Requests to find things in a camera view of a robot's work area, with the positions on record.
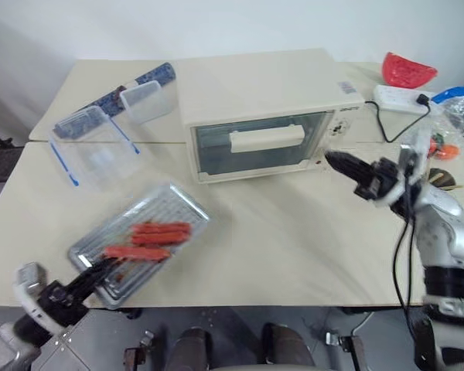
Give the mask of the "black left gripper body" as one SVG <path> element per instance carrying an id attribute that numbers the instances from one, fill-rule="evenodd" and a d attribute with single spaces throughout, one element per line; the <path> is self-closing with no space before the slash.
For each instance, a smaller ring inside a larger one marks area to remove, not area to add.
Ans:
<path id="1" fill-rule="evenodd" d="M 42 310 L 63 327 L 76 325 L 89 312 L 88 307 L 59 281 L 47 285 L 42 290 L 38 302 Z"/>

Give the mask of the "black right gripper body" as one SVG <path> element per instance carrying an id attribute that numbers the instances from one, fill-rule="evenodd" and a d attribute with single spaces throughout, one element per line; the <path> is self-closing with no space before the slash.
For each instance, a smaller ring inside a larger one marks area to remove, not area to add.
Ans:
<path id="1" fill-rule="evenodd" d="M 383 199 L 397 184 L 398 174 L 397 164 L 387 158 L 359 165 L 354 193 L 365 200 Z"/>

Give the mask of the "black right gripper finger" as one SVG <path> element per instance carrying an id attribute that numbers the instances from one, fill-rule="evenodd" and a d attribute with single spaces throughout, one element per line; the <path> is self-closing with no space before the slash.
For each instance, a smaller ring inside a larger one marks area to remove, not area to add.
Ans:
<path id="1" fill-rule="evenodd" d="M 326 161 L 338 172 L 371 172 L 372 167 L 365 161 L 344 151 L 326 151 Z"/>
<path id="2" fill-rule="evenodd" d="M 326 160 L 334 170 L 355 182 L 370 180 L 370 165 L 364 161 L 357 158 L 327 158 Z"/>

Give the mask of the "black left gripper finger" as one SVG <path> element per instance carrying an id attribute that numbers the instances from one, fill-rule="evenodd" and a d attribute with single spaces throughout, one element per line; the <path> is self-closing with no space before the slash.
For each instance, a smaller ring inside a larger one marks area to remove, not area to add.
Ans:
<path id="1" fill-rule="evenodd" d="M 71 282 L 72 288 L 93 288 L 111 272 L 114 259 L 99 260 Z"/>
<path id="2" fill-rule="evenodd" d="M 89 296 L 104 279 L 115 271 L 118 265 L 97 265 L 88 268 L 80 275 L 79 296 Z"/>

